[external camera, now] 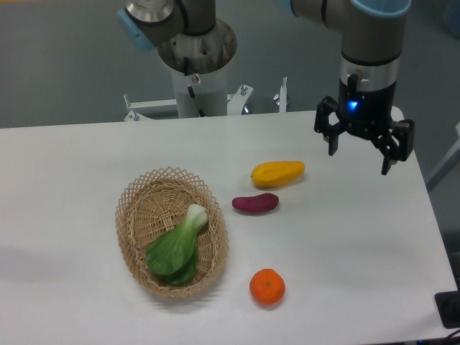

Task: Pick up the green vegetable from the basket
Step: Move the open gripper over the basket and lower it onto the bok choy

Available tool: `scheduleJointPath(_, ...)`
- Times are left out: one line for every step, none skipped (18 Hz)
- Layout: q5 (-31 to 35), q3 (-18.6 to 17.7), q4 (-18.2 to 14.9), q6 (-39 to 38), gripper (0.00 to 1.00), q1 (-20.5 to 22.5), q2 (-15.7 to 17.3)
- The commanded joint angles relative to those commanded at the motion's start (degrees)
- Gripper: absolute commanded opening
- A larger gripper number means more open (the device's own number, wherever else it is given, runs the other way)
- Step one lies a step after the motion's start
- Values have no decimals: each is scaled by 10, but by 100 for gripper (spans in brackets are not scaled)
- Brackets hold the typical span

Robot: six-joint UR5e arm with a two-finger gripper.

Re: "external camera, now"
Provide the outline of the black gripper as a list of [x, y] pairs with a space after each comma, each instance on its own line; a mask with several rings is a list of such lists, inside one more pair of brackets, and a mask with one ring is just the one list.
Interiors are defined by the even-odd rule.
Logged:
[[[386, 175], [397, 162], [405, 162], [413, 151], [415, 122], [391, 119], [396, 83], [377, 91], [357, 91], [349, 96], [348, 87], [339, 84], [339, 101], [325, 96], [317, 105], [314, 130], [328, 143], [328, 155], [339, 147], [339, 136], [347, 131], [368, 139], [383, 156], [381, 174]], [[338, 121], [331, 124], [330, 115]]]

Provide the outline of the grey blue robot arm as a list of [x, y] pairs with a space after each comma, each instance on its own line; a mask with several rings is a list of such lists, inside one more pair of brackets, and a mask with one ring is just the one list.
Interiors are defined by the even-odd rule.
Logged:
[[[338, 98], [318, 105], [314, 129], [337, 151], [348, 133], [370, 141], [382, 172], [413, 151], [415, 125], [391, 116], [409, 1], [279, 1], [292, 15], [341, 35]], [[182, 118], [227, 115], [226, 68], [237, 41], [214, 1], [128, 1], [117, 19], [139, 50], [154, 49], [172, 74]]]

